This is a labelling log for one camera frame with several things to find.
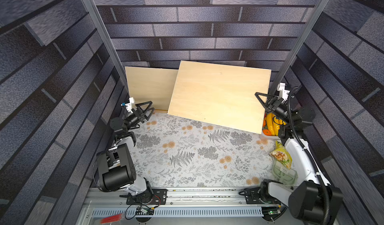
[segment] white bracket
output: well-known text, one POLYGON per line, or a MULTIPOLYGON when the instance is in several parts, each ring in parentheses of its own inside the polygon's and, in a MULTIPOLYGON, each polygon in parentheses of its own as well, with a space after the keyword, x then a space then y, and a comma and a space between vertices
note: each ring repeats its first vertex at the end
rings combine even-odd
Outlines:
POLYGON ((289 90, 285 90, 285 83, 280 83, 277 86, 277 91, 279 91, 278 98, 283 98, 283 102, 285 102, 288 99, 289 90))
POLYGON ((132 112, 132 105, 135 103, 135 99, 129 98, 129 103, 122 103, 121 105, 127 109, 129 113, 132 112))

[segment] gray brick wall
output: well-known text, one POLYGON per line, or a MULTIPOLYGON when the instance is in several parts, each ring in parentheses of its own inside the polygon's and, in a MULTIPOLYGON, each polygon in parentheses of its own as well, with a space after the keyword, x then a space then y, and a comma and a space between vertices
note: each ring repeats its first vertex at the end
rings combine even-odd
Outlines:
POLYGON ((278 71, 318 0, 95 0, 124 66, 241 61, 278 71))
POLYGON ((0 5, 0 224, 73 224, 127 91, 81 0, 0 5))
POLYGON ((384 223, 383 13, 377 0, 330 0, 285 75, 316 111, 305 133, 344 194, 339 224, 384 223))

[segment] plastic bag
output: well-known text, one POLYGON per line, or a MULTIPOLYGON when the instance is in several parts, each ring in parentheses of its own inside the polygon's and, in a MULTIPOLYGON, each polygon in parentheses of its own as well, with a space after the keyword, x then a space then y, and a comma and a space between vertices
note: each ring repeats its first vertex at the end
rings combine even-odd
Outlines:
POLYGON ((270 152, 270 155, 275 157, 279 162, 284 164, 288 169, 291 169, 292 158, 285 147, 276 141, 276 149, 270 152))

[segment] metal rail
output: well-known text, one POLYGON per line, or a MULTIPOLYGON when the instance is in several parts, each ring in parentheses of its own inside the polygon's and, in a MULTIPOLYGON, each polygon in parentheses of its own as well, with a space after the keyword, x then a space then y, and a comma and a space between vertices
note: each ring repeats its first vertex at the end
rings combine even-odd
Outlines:
MULTIPOLYGON (((255 212, 256 210, 260 210, 261 207, 277 206, 275 204, 247 204, 245 197, 238 194, 244 188, 249 187, 167 187, 166 204, 161 204, 159 207, 161 209, 157 208, 158 214, 156 216, 190 217, 191 211, 192 213, 193 211, 202 211, 201 217, 216 217, 217 212, 219 215, 220 212, 225 212, 228 217, 259 217, 260 214, 255 212)), ((87 220, 95 217, 107 217, 125 211, 128 207, 126 198, 119 196, 126 193, 122 189, 116 192, 100 192, 97 188, 90 188, 77 224, 87 223, 87 220)), ((135 211, 137 206, 133 205, 128 213, 135 211)), ((137 217, 147 217, 147 215, 138 214, 137 217)))
POLYGON ((109 55, 111 56, 111 60, 113 62, 113 65, 115 66, 116 70, 118 71, 120 75, 120 80, 124 84, 125 89, 128 92, 128 83, 125 75, 125 70, 121 64, 121 61, 119 59, 118 53, 116 52, 115 47, 113 46, 112 40, 108 34, 107 28, 104 25, 104 22, 99 14, 99 11, 96 7, 96 4, 93 0, 83 0, 85 7, 87 8, 89 15, 95 24, 99 35, 101 37, 101 40, 103 40, 103 43, 105 47, 107 48, 107 51, 109 55))
POLYGON ((279 72, 276 74, 276 77, 274 81, 272 82, 271 87, 269 88, 268 94, 273 95, 276 92, 277 86, 283 79, 285 73, 288 71, 288 68, 290 65, 294 62, 295 57, 297 53, 299 52, 301 46, 303 45, 305 39, 309 35, 310 31, 312 30, 314 24, 318 20, 321 12, 323 11, 324 7, 328 3, 329 0, 319 0, 316 6, 314 7, 314 10, 309 17, 308 21, 305 23, 304 28, 300 36, 295 41, 295 44, 293 45, 293 48, 288 53, 287 58, 285 59, 283 65, 281 66, 279 72))

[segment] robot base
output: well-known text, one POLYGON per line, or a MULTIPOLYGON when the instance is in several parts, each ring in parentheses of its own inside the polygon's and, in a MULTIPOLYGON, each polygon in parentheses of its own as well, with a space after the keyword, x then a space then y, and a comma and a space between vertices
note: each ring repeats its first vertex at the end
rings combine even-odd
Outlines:
POLYGON ((244 189, 239 192, 239 195, 245 196, 247 204, 281 204, 281 202, 268 194, 268 183, 277 182, 271 179, 264 179, 261 182, 260 187, 253 187, 250 189, 244 189))
POLYGON ((147 204, 147 205, 159 205, 160 203, 166 204, 167 189, 152 189, 151 185, 146 180, 146 178, 144 178, 144 179, 146 181, 147 190, 145 190, 144 192, 142 192, 136 196, 132 196, 131 194, 120 195, 120 197, 126 197, 127 198, 126 204, 131 205, 131 204, 137 204, 140 202, 142 202, 143 204, 147 204))

